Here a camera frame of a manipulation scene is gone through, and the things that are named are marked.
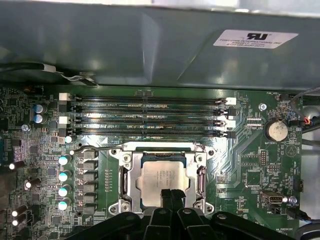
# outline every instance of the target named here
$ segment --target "cpu socket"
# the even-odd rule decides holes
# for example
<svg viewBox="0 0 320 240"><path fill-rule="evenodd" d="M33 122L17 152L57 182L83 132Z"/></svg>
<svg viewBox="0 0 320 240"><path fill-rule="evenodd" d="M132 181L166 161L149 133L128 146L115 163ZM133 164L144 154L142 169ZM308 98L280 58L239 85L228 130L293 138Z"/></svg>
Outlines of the cpu socket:
<svg viewBox="0 0 320 240"><path fill-rule="evenodd" d="M214 211L206 202L207 160L215 153L209 146L192 142L132 141L116 146L109 154L119 163L118 202L109 206L112 215L161 206L162 189L185 193L184 207Z"/></svg>

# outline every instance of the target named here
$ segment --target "screw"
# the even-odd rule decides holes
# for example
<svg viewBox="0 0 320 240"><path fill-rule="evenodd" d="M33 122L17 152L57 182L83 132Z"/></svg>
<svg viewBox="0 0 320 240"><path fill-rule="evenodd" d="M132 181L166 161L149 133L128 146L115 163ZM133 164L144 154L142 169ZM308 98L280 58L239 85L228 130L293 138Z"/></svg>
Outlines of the screw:
<svg viewBox="0 0 320 240"><path fill-rule="evenodd" d="M27 124L23 124L23 125L21 126L21 130L22 130L23 132L28 132L28 131L30 131L30 127L29 127Z"/></svg>
<svg viewBox="0 0 320 240"><path fill-rule="evenodd" d="M218 214L217 218L224 220L224 219L227 219L227 216L224 214Z"/></svg>
<svg viewBox="0 0 320 240"><path fill-rule="evenodd" d="M122 156L122 161L125 163L129 163L131 161L131 156L129 154L124 154Z"/></svg>
<svg viewBox="0 0 320 240"><path fill-rule="evenodd" d="M267 110L267 105L265 103L260 103L259 104L259 110L260 111L265 111Z"/></svg>
<svg viewBox="0 0 320 240"><path fill-rule="evenodd" d="M201 202L197 202L197 203L194 205L194 207L195 207L196 209L202 209L202 203L201 203Z"/></svg>
<svg viewBox="0 0 320 240"><path fill-rule="evenodd" d="M201 155L197 155L197 156L195 156L195 160L197 161L197 162L202 162L202 156Z"/></svg>
<svg viewBox="0 0 320 240"><path fill-rule="evenodd" d="M121 209L123 212L128 212L130 210L130 204L129 203L121 204Z"/></svg>
<svg viewBox="0 0 320 240"><path fill-rule="evenodd" d="M298 199L295 196L289 197L290 204L296 204L297 202L298 202Z"/></svg>
<svg viewBox="0 0 320 240"><path fill-rule="evenodd" d="M116 212L116 210L117 209L115 207L110 208L110 212L113 213L113 214Z"/></svg>

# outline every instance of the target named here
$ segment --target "motherboard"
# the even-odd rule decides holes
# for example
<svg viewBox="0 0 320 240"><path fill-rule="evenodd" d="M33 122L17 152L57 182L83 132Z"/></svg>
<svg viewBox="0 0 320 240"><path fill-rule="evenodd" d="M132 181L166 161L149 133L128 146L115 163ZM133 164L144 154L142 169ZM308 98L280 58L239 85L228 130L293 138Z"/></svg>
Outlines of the motherboard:
<svg viewBox="0 0 320 240"><path fill-rule="evenodd" d="M286 92L0 88L0 239L63 240L122 212L224 211L293 236L302 125Z"/></svg>

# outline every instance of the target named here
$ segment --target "green circuit board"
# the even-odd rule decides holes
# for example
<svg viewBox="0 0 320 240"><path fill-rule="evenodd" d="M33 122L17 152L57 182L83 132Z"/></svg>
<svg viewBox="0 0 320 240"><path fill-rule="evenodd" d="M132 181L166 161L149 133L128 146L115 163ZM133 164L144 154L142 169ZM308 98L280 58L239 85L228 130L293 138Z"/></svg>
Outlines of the green circuit board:
<svg viewBox="0 0 320 240"><path fill-rule="evenodd" d="M214 213L230 212L293 236L299 221L290 218L286 210L299 207L300 202L302 189L295 185L301 177L302 129L290 123L297 120L297 115L288 98L281 96L286 96L286 92L2 86L0 172L15 174L16 182L7 195L9 205L0 205L0 210L5 209L0 216L4 224L0 227L6 228L1 239L13 240L18 236L26 240L63 240L75 226L89 227L112 217L108 207L119 197L118 160L108 151L99 151L95 153L96 165L86 172L84 161L94 158L90 152L74 156L66 165L60 165L58 159L81 146L113 147L134 141L196 142L214 148L215 154L207 162L206 181L206 201L214 206ZM217 103L226 98L235 102ZM35 122L35 105L46 108L41 123ZM216 115L221 109L232 109L234 116ZM61 117L68 120L66 131ZM217 127L212 124L214 121L226 121L227 125ZM284 140L266 136L270 122L287 125ZM22 125L27 125L28 130L22 131ZM65 142L68 135L72 135L72 143ZM11 171L9 164L17 161L25 161L25 167ZM62 183L58 175L66 170L72 176ZM91 172L93 179L86 178ZM36 177L41 182L26 189L26 181ZM95 182L93 197L86 197L79 187L86 180ZM71 203L66 210L60 210L58 204L63 197L58 190L65 184L72 188L67 195ZM297 202L278 204L274 212L261 191L288 199L295 197ZM11 213L20 205L28 206L28 218L32 216L32 220L13 226Z"/></svg>

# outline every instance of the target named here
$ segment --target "electrolytic capacitor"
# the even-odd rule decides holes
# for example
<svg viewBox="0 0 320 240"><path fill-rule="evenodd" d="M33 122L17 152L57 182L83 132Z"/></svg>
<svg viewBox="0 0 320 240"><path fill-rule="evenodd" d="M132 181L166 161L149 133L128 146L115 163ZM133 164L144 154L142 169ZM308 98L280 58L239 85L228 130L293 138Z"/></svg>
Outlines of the electrolytic capacitor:
<svg viewBox="0 0 320 240"><path fill-rule="evenodd" d="M47 107L41 104L34 105L33 110L36 114L45 114L48 111Z"/></svg>
<svg viewBox="0 0 320 240"><path fill-rule="evenodd" d="M71 144L71 143L73 143L74 141L76 141L76 139L77 139L76 136L66 136L66 137L64 138L64 142L65 142L66 144Z"/></svg>
<svg viewBox="0 0 320 240"><path fill-rule="evenodd" d="M20 214L23 214L28 209L27 205L21 205L15 210L12 211L11 215L13 217L17 217Z"/></svg>
<svg viewBox="0 0 320 240"><path fill-rule="evenodd" d="M36 114L33 118L33 121L36 124L45 124L48 118L45 115Z"/></svg>
<svg viewBox="0 0 320 240"><path fill-rule="evenodd" d="M59 173L58 179L61 182L65 182L67 181L68 178L70 178L72 175L72 173L69 170L65 170Z"/></svg>
<svg viewBox="0 0 320 240"><path fill-rule="evenodd" d="M69 163L71 160L72 160L72 156L69 154L66 154L66 155L59 157L58 162L60 165L63 166L63 165L66 165L67 163Z"/></svg>
<svg viewBox="0 0 320 240"><path fill-rule="evenodd" d="M58 203L58 209L60 210L66 210L68 206L71 204L71 199L68 197L65 197L61 202Z"/></svg>
<svg viewBox="0 0 320 240"><path fill-rule="evenodd" d="M19 216L17 216L15 220L12 221L12 225L13 226L18 226L19 224L21 224L26 219L27 219L27 214L22 213Z"/></svg>
<svg viewBox="0 0 320 240"><path fill-rule="evenodd" d="M65 197L68 195L68 193L70 193L70 191L71 191L71 186L66 184L59 189L58 194L60 197Z"/></svg>
<svg viewBox="0 0 320 240"><path fill-rule="evenodd" d="M23 168L26 165L25 161L15 161L13 163L10 163L9 169L15 170L15 169L20 169Z"/></svg>
<svg viewBox="0 0 320 240"><path fill-rule="evenodd" d="M35 177L35 178L32 178L31 180L27 181L25 183L25 187L27 189L30 189L31 187L36 186L40 183L41 183L41 179L39 177Z"/></svg>

